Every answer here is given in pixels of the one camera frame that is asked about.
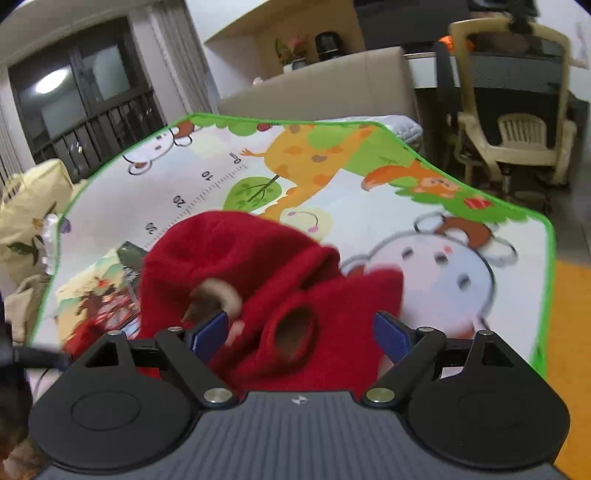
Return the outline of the orange floor mat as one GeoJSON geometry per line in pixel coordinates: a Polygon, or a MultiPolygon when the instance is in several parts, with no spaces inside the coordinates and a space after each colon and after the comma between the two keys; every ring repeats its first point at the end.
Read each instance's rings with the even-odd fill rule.
{"type": "Polygon", "coordinates": [[[590,288],[588,267],[556,264],[547,368],[571,415],[557,465],[573,479],[590,477],[590,288]]]}

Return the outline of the beige mesh office chair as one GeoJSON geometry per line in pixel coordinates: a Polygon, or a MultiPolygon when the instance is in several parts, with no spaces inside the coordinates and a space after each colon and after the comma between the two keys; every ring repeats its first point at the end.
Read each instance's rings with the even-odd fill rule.
{"type": "Polygon", "coordinates": [[[577,134],[568,117],[569,38],[507,16],[455,22],[449,37],[434,46],[437,87],[466,183],[482,169],[508,197],[513,171],[524,169],[567,185],[577,134]]]}

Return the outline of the black monitor screen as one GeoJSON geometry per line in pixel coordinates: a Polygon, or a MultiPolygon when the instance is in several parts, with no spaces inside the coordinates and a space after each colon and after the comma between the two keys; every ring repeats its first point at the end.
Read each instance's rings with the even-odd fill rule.
{"type": "Polygon", "coordinates": [[[401,46],[407,53],[431,51],[451,23],[469,17],[467,1],[355,1],[353,8],[367,49],[401,46]]]}

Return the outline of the potted plant with red leaves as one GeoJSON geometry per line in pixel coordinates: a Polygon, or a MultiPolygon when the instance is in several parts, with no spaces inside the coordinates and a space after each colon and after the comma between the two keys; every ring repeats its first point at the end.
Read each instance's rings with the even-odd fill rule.
{"type": "Polygon", "coordinates": [[[280,38],[274,40],[274,49],[277,59],[283,66],[283,72],[296,71],[308,66],[307,41],[301,36],[283,41],[280,38]]]}

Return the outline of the black kettle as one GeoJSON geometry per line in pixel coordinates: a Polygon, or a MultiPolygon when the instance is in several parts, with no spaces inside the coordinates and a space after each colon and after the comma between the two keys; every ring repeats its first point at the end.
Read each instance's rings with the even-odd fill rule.
{"type": "Polygon", "coordinates": [[[342,57],[342,38],[335,31],[325,31],[315,36],[315,49],[321,62],[342,57]]]}

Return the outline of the yellow floral bag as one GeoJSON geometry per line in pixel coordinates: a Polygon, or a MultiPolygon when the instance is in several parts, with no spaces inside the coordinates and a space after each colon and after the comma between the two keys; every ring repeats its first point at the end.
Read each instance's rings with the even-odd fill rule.
{"type": "Polygon", "coordinates": [[[1,196],[1,294],[43,269],[45,217],[60,214],[74,192],[68,170],[59,159],[47,160],[13,174],[1,196]]]}

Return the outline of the colourful cartoon play mat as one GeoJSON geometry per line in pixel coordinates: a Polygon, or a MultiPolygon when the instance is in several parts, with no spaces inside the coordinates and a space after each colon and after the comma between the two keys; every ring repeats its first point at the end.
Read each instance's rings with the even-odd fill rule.
{"type": "Polygon", "coordinates": [[[195,114],[103,165],[60,213],[53,268],[32,340],[57,346],[57,289],[131,244],[150,250],[205,211],[260,215],[332,245],[360,272],[408,241],[467,267],[454,286],[439,267],[410,272],[405,313],[452,333],[489,328],[546,370],[555,235],[543,215],[445,174],[369,121],[263,121],[195,114]]]}

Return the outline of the red illustrated picture book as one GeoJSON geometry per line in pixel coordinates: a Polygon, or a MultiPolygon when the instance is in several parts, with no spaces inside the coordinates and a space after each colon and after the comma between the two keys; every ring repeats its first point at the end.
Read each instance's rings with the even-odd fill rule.
{"type": "Polygon", "coordinates": [[[139,271],[126,266],[116,249],[62,284],[56,292],[57,332],[62,345],[75,330],[94,325],[101,331],[120,330],[128,338],[140,329],[139,271]]]}

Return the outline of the red fleece garment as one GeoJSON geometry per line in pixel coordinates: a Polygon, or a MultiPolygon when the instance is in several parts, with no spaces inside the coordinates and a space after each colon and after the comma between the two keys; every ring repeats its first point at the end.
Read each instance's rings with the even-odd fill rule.
{"type": "Polygon", "coordinates": [[[209,367],[233,390],[361,395],[383,362],[374,317],[399,313],[403,286],[396,268],[342,273],[335,248],[294,228],[205,212],[173,226],[145,256],[137,337],[222,310],[228,336],[209,367]]]}

